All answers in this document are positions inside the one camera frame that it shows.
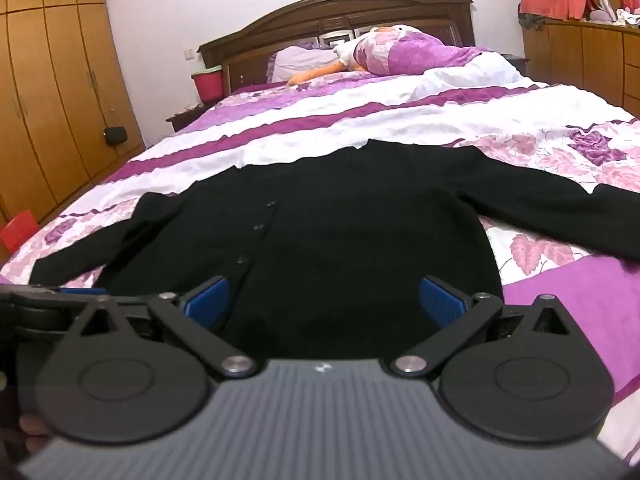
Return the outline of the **person's left hand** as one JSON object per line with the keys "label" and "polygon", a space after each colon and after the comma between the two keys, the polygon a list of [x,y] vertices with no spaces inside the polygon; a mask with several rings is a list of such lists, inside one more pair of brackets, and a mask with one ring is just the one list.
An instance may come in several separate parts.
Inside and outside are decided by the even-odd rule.
{"label": "person's left hand", "polygon": [[51,439],[51,431],[37,415],[22,415],[20,427],[25,435],[25,448],[30,454],[40,451]]}

